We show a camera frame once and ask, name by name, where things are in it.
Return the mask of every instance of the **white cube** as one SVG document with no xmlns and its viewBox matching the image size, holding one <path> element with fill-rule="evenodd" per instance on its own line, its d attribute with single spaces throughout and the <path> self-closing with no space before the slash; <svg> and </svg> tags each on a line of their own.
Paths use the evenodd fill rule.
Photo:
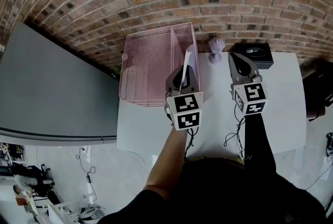
<svg viewBox="0 0 333 224">
<path fill-rule="evenodd" d="M 203 92 L 167 97 L 166 102 L 176 130 L 201 125 Z"/>
<path fill-rule="evenodd" d="M 262 113 L 268 102 L 264 82 L 235 85 L 233 98 L 244 116 Z"/>
</svg>

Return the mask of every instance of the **gray panel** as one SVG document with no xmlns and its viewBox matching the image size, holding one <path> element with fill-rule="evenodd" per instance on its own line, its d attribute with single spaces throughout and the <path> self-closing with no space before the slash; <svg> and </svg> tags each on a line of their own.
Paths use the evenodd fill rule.
<svg viewBox="0 0 333 224">
<path fill-rule="evenodd" d="M 117 135 L 119 82 L 23 23 L 0 63 L 0 127 L 61 136 Z"/>
</svg>

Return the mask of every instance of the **white table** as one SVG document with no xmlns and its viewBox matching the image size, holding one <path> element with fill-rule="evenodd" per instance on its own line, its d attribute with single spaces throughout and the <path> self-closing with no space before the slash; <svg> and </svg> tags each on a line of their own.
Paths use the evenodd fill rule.
<svg viewBox="0 0 333 224">
<path fill-rule="evenodd" d="M 301 73 L 295 54 L 272 53 L 274 64 L 260 70 L 266 83 L 268 104 L 262 114 L 273 153 L 302 147 L 306 137 L 305 98 Z M 201 90 L 203 90 L 202 125 L 194 139 L 192 156 L 228 157 L 239 153 L 236 138 L 223 146 L 225 136 L 236 131 L 235 102 L 230 95 L 228 53 L 213 65 L 208 53 L 199 54 Z M 123 100 L 119 103 L 117 146 L 119 149 L 159 155 L 170 133 L 170 120 L 163 107 L 143 107 Z M 244 126 L 240 130 L 244 145 Z"/>
</svg>

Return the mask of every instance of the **pink mesh organizer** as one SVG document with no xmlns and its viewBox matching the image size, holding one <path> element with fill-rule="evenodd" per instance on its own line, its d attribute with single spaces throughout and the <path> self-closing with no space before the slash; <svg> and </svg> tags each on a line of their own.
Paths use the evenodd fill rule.
<svg viewBox="0 0 333 224">
<path fill-rule="evenodd" d="M 164 106 L 165 81 L 184 63 L 184 54 L 191 45 L 194 47 L 192 66 L 200 88 L 198 49 L 192 23 L 128 35 L 120 76 L 120 98 L 142 106 Z"/>
</svg>

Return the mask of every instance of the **black box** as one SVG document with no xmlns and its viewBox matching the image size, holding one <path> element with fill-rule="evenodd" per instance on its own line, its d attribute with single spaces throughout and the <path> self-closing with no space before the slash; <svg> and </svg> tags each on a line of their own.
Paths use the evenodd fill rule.
<svg viewBox="0 0 333 224">
<path fill-rule="evenodd" d="M 254 61 L 258 69 L 268 69 L 274 64 L 268 43 L 236 43 L 234 47 L 235 52 Z"/>
</svg>

